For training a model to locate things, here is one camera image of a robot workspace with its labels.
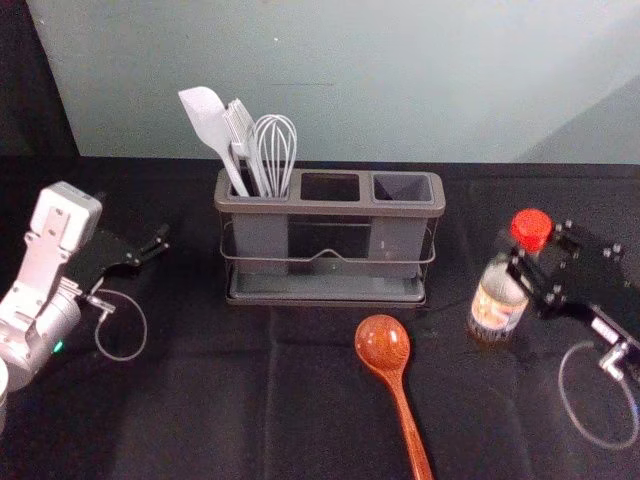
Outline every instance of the gray utensil caddy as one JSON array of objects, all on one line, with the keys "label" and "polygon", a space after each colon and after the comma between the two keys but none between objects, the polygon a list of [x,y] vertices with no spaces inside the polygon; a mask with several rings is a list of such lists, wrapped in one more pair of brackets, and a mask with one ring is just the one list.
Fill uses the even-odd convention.
[{"label": "gray utensil caddy", "polygon": [[215,190],[227,301],[413,307],[444,213],[434,173],[294,169],[286,198]]}]

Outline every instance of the wooden spoon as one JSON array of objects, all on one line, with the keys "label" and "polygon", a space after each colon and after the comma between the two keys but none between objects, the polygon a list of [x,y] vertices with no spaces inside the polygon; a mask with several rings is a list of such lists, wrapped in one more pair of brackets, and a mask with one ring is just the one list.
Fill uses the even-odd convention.
[{"label": "wooden spoon", "polygon": [[409,336],[400,322],[388,315],[365,318],[356,330],[356,352],[360,360],[389,387],[407,442],[411,469],[416,480],[433,480],[420,433],[402,386],[402,373],[409,360]]}]

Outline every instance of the bottle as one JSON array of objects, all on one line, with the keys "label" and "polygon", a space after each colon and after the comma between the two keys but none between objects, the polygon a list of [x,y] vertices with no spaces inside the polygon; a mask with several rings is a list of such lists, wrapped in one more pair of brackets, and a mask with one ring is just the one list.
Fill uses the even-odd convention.
[{"label": "bottle", "polygon": [[[549,216],[533,208],[521,210],[511,222],[511,236],[520,247],[537,258],[551,234]],[[518,325],[529,299],[507,273],[509,256],[500,253],[485,268],[471,303],[468,326],[485,342],[508,340]]]}]

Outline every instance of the black table surface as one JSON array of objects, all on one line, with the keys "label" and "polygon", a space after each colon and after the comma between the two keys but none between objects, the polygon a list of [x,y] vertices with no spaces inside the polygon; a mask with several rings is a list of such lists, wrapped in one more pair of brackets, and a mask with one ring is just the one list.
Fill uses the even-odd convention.
[{"label": "black table surface", "polygon": [[[385,312],[411,337],[405,386],[438,479],[640,478],[638,445],[596,447],[562,407],[558,367],[576,342],[596,339],[587,326],[527,311],[513,341],[494,349],[465,330],[495,235],[521,208],[621,241],[637,282],[639,167],[313,166],[418,169],[443,179],[429,306]],[[92,343],[95,322],[82,322],[63,352],[8,397],[2,478],[411,478],[392,399],[353,349],[356,326],[377,311],[226,304],[218,169],[202,160],[80,159],[64,170],[0,160],[4,290],[38,192],[54,181],[107,192],[100,225],[132,240],[149,233],[147,224],[172,226],[166,255],[136,278],[107,283],[145,310],[144,353],[109,361]],[[570,398],[594,432],[620,440],[631,429],[628,407],[592,357],[568,368]]]}]

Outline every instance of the black bracket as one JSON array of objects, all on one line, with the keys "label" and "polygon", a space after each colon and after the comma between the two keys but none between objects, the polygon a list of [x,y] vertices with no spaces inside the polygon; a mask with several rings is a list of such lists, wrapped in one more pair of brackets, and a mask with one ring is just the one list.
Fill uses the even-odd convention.
[{"label": "black bracket", "polygon": [[610,344],[626,343],[626,359],[640,365],[640,290],[622,270],[623,246],[571,220],[556,224],[548,243],[565,254],[551,273],[518,246],[510,252],[507,272],[534,308],[543,318],[567,315],[582,320]]},{"label": "black bracket", "polygon": [[134,247],[108,230],[96,230],[89,242],[74,255],[65,276],[78,284],[84,294],[117,268],[139,269],[169,248],[169,226],[162,225],[146,244]]}]

